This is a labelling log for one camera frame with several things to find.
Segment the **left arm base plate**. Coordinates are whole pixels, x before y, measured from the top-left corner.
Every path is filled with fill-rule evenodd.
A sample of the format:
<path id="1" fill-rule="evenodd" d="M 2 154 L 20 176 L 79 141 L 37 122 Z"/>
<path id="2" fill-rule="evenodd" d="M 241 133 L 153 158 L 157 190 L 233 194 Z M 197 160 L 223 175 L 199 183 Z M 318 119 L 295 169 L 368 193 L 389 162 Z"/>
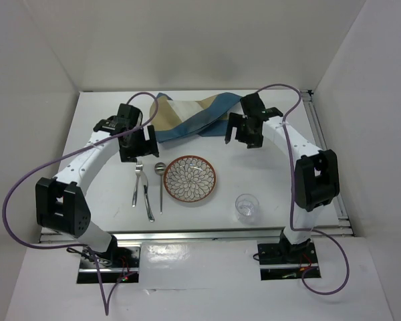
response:
<path id="1" fill-rule="evenodd" d="M 77 284 L 98 284 L 97 269 L 93 257 L 87 249 L 74 250 L 80 256 L 80 264 L 76 278 Z M 130 244 L 117 261 L 110 263 L 97 258 L 102 281 L 105 284 L 114 284 L 118 279 L 122 283 L 135 284 L 139 282 L 141 245 Z"/>

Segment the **clear drinking glass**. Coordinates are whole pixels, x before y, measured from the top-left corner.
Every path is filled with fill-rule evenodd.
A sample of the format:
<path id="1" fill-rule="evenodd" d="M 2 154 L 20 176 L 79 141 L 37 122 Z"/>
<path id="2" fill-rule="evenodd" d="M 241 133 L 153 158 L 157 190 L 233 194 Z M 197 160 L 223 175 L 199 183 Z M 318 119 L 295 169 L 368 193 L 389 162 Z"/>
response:
<path id="1" fill-rule="evenodd" d="M 242 194 L 235 200 L 236 218 L 244 224 L 253 225 L 259 218 L 259 201 L 252 194 Z"/>

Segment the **silver spoon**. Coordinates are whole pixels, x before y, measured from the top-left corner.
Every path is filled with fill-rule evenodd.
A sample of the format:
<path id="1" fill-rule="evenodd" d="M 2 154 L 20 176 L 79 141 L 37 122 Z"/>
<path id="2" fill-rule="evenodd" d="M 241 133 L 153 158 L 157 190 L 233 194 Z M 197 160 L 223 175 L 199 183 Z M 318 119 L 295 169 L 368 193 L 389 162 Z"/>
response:
<path id="1" fill-rule="evenodd" d="M 160 214 L 163 214 L 163 176 L 166 170 L 166 164 L 163 162 L 154 165 L 154 172 L 159 177 L 159 198 L 160 198 Z"/>

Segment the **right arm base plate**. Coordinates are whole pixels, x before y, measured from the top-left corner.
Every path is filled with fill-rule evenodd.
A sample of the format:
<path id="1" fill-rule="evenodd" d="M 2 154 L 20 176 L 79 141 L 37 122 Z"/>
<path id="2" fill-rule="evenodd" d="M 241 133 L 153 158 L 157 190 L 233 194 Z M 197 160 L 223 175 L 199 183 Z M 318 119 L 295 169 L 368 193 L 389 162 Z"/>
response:
<path id="1" fill-rule="evenodd" d="M 301 252 L 285 257 L 279 252 L 277 243 L 258 243 L 253 259 L 259 263 L 260 278 L 269 280 L 296 280 L 321 278 L 318 258 L 313 242 Z"/>

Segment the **silver knife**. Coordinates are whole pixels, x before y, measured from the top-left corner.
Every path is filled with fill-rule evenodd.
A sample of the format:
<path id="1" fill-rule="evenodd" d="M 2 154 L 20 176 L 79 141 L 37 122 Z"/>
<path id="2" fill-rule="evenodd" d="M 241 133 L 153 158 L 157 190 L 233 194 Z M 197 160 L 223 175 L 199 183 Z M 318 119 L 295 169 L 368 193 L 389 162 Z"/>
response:
<path id="1" fill-rule="evenodd" d="M 143 171 L 140 174 L 140 178 L 141 178 L 142 185 L 143 185 L 144 203 L 146 206 L 146 213 L 148 216 L 148 220 L 149 220 L 149 222 L 155 222 L 155 218 L 153 216 L 152 209 L 150 206 L 150 200 L 148 197 L 148 178 Z"/>

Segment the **floral ceramic plate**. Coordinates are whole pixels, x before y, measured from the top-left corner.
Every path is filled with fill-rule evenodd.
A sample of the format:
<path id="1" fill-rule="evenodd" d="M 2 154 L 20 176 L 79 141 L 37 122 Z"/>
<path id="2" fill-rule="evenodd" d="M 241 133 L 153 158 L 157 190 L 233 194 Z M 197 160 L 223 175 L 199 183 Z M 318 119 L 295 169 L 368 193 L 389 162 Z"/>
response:
<path id="1" fill-rule="evenodd" d="M 217 174 L 212 164 L 203 157 L 185 155 L 174 159 L 166 167 L 163 183 L 173 199 L 196 203 L 214 191 Z"/>

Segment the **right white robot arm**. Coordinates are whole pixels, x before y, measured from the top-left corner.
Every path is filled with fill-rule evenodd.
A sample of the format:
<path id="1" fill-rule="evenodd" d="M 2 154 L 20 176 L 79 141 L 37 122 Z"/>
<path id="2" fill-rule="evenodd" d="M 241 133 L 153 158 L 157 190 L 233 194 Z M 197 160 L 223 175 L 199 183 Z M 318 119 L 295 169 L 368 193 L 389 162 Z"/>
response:
<path id="1" fill-rule="evenodd" d="M 240 103 L 242 114 L 229 114 L 225 142 L 234 138 L 247 148 L 260 148 L 267 138 L 290 162 L 289 224 L 276 248 L 259 254 L 259 259 L 268 264 L 295 263 L 307 251 L 319 214 L 340 192 L 337 155 L 310 143 L 280 110 L 266 108 L 257 93 L 243 96 Z"/>

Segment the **silver fork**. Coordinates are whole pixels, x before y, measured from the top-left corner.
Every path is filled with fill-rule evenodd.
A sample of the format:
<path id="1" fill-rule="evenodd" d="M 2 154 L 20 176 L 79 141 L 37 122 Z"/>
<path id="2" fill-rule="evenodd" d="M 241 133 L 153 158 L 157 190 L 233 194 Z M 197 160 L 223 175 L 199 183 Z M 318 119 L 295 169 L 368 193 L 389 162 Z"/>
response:
<path id="1" fill-rule="evenodd" d="M 137 204 L 137 198 L 138 198 L 138 185 L 140 181 L 140 175 L 143 169 L 143 163 L 141 160 L 138 160 L 135 166 L 135 175 L 136 175 L 136 181 L 134 185 L 134 192 L 132 195 L 132 207 L 135 207 Z"/>

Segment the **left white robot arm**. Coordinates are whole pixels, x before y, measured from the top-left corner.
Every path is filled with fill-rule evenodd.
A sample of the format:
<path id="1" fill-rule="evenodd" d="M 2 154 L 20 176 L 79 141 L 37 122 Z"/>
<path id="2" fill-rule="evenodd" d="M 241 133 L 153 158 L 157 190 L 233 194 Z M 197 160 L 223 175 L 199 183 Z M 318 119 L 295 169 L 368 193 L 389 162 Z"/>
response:
<path id="1" fill-rule="evenodd" d="M 142 119 L 140 109 L 121 104 L 117 114 L 94 126 L 85 151 L 54 177 L 41 178 L 35 186 L 37 224 L 87 245 L 104 267 L 120 261 L 126 250 L 92 221 L 85 196 L 96 175 L 115 154 L 123 163 L 159 155 L 154 126 L 142 129 Z"/>

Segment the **blue beige cloth placemat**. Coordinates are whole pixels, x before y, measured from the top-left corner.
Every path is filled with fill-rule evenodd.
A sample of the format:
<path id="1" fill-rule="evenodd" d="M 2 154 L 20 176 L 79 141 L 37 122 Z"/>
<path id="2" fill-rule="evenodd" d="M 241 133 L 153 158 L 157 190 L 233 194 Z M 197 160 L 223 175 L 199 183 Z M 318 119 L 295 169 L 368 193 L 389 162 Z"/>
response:
<path id="1" fill-rule="evenodd" d="M 241 99 L 230 92 L 220 93 L 203 100 L 173 100 L 159 93 L 158 105 L 150 107 L 150 113 L 157 112 L 151 124 L 154 126 L 156 141 L 163 143 L 193 135 L 202 137 L 224 136 L 229 112 Z"/>

